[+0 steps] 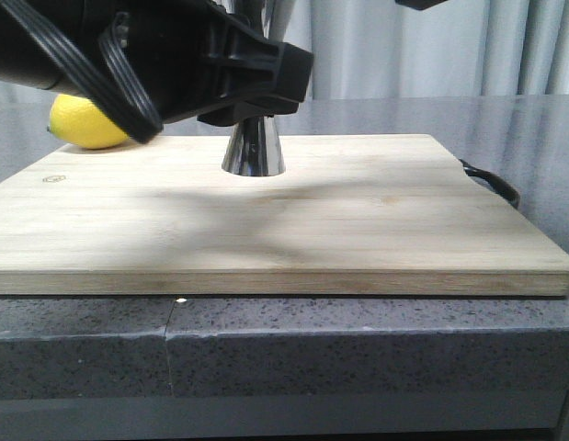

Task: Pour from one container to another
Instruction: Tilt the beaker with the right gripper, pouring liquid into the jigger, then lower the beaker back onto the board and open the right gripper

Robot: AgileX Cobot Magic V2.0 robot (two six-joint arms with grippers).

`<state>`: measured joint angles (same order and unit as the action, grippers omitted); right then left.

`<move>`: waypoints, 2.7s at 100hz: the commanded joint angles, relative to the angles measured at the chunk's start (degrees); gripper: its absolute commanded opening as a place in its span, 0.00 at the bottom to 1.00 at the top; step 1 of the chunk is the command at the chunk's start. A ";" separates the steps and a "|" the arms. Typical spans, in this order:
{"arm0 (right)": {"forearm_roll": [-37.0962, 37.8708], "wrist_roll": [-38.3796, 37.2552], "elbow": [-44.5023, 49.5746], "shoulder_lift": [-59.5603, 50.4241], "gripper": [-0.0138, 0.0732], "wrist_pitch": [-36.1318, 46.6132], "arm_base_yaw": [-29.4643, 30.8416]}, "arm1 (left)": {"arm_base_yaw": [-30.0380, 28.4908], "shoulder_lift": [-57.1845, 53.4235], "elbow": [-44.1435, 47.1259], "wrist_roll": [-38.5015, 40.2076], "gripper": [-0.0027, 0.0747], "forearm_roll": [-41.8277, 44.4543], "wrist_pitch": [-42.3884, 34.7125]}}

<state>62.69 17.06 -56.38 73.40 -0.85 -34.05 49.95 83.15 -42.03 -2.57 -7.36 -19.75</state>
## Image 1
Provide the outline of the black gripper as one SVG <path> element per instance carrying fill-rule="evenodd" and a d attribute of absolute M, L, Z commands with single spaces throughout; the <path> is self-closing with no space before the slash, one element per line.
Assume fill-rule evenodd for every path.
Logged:
<path fill-rule="evenodd" d="M 427 10 L 431 7 L 445 3 L 447 0 L 395 0 L 399 6 L 408 7 L 414 10 Z"/>
<path fill-rule="evenodd" d="M 310 52 L 264 37 L 212 1 L 86 1 L 83 24 L 83 44 L 96 46 L 124 97 L 158 123 L 293 114 L 313 68 Z"/>

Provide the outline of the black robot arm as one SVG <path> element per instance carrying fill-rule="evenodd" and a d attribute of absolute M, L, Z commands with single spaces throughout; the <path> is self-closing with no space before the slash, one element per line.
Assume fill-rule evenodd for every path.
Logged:
<path fill-rule="evenodd" d="M 292 114 L 312 69 L 212 1 L 0 1 L 0 81 L 89 98 L 139 142 Z"/>

